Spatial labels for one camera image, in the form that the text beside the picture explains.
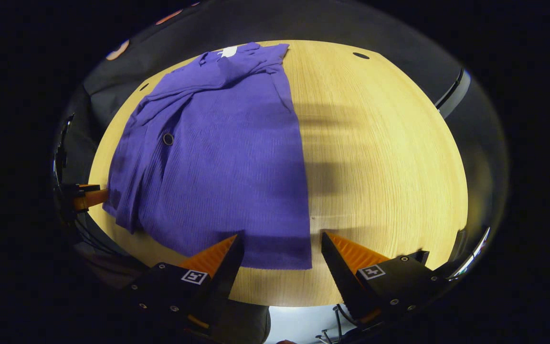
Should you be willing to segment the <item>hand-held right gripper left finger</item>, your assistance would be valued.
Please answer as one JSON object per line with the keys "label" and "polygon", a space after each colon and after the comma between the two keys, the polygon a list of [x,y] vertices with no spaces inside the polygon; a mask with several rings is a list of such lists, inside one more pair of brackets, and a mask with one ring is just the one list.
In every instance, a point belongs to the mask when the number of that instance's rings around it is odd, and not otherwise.
{"label": "hand-held right gripper left finger", "polygon": [[183,263],[157,263],[122,288],[124,307],[150,325],[209,335],[226,307],[243,257],[243,239],[233,235]]}

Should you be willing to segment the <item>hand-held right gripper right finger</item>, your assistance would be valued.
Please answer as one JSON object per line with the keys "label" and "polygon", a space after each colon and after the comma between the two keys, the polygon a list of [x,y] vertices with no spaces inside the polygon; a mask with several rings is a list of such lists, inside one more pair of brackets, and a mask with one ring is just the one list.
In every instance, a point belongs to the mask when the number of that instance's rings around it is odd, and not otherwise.
{"label": "hand-held right gripper right finger", "polygon": [[377,326],[408,318],[449,287],[443,268],[425,265],[428,252],[385,257],[352,240],[322,233],[321,253],[358,326]]}

